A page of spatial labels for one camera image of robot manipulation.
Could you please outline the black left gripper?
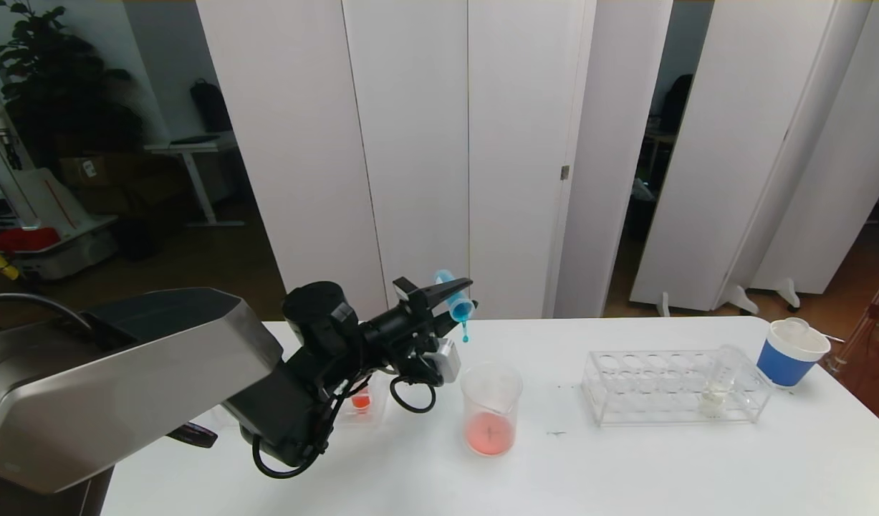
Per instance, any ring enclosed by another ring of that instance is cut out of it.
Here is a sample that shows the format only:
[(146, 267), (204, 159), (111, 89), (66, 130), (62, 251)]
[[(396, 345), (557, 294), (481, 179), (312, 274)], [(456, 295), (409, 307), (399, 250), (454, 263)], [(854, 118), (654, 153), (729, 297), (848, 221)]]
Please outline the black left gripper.
[[(459, 325), (466, 325), (479, 306), (465, 292), (472, 283), (463, 277), (419, 288), (405, 277), (397, 278), (393, 286), (400, 300), (364, 321), (360, 326), (362, 337), (368, 344), (396, 344), (430, 333), (444, 338)], [(439, 306), (448, 310), (433, 316), (433, 309)]]

